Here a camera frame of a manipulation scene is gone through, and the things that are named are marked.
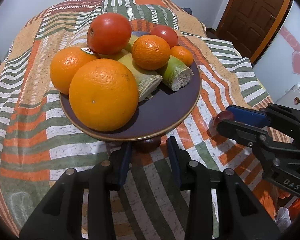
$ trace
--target striped tablecloth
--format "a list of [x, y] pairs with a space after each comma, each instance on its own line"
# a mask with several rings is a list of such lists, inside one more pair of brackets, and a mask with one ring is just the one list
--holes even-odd
[[[0, 215], [5, 223], [18, 235], [65, 169], [91, 168], [119, 147], [72, 125], [49, 76], [55, 53], [86, 46], [91, 21], [110, 11], [126, 16], [133, 31], [150, 31], [157, 24], [174, 28], [179, 44], [193, 53], [202, 78], [192, 113], [162, 137], [160, 148], [149, 154], [134, 152], [124, 188], [111, 193], [117, 239], [184, 238], [189, 193], [180, 192], [172, 180], [165, 145], [169, 136], [208, 168], [234, 169], [273, 216], [274, 189], [261, 179], [260, 163], [250, 149], [219, 136], [212, 121], [229, 104], [258, 109], [271, 102], [249, 60], [230, 42], [206, 38], [205, 26], [170, 0], [66, 0], [29, 20], [0, 66]], [[287, 141], [281, 133], [269, 133]], [[87, 194], [82, 214], [85, 237]], [[215, 192], [212, 196], [217, 236]]]

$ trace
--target sugarcane piece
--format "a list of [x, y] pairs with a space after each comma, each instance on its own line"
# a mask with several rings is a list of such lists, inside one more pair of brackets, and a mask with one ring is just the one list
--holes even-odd
[[125, 49], [121, 50], [121, 52], [119, 53], [112, 55], [98, 55], [101, 58], [109, 58], [116, 60], [125, 65], [131, 71], [138, 84], [139, 102], [151, 97], [151, 93], [157, 88], [157, 86], [162, 81], [162, 76], [160, 76], [156, 71], [140, 68], [133, 61], [131, 53], [127, 52]]
[[174, 56], [170, 56], [168, 63], [156, 71], [162, 76], [163, 83], [172, 91], [184, 87], [193, 76], [192, 70]]
[[132, 46], [133, 46], [133, 43], [134, 43], [138, 38], [139, 38], [139, 37], [136, 36], [136, 35], [131, 35], [130, 40], [129, 40], [129, 43], [128, 43], [123, 49], [125, 49], [126, 51], [132, 53]]

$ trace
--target red fruit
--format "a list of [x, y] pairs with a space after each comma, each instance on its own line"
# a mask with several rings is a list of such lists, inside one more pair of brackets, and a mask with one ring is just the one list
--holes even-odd
[[228, 110], [222, 111], [219, 114], [217, 114], [217, 116], [214, 118], [213, 122], [215, 125], [217, 125], [224, 119], [229, 119], [229, 120], [234, 121], [234, 114]]
[[131, 37], [131, 25], [126, 17], [117, 13], [97, 16], [90, 24], [87, 43], [99, 54], [113, 54], [126, 46]]
[[178, 45], [178, 35], [169, 26], [158, 25], [150, 32], [150, 35], [163, 38], [169, 44], [170, 48]]

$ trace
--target orange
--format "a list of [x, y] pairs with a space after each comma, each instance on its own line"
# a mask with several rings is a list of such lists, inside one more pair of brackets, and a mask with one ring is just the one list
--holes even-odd
[[132, 58], [141, 68], [155, 70], [167, 64], [170, 46], [161, 37], [143, 35], [132, 46]]
[[186, 64], [188, 67], [190, 67], [190, 65], [193, 62], [193, 56], [192, 53], [187, 50], [185, 47], [182, 46], [174, 46], [171, 49], [171, 55], [180, 59], [184, 64]]
[[74, 75], [69, 101], [87, 127], [113, 131], [124, 126], [138, 106], [138, 85], [122, 63], [102, 58], [88, 62]]
[[50, 64], [50, 78], [56, 89], [68, 95], [74, 74], [84, 64], [98, 59], [89, 48], [68, 47], [59, 50]]

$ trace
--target plate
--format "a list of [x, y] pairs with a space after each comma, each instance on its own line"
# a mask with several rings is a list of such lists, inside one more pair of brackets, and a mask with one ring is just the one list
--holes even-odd
[[[132, 32], [137, 36], [147, 32]], [[81, 123], [71, 109], [69, 97], [60, 93], [60, 103], [65, 115], [74, 126], [102, 141], [137, 141], [161, 136], [176, 128], [191, 113], [200, 97], [201, 77], [195, 62], [190, 68], [193, 76], [189, 84], [173, 92], [163, 83], [153, 92], [153, 97], [139, 102], [131, 120], [122, 128], [111, 132], [99, 132]]]

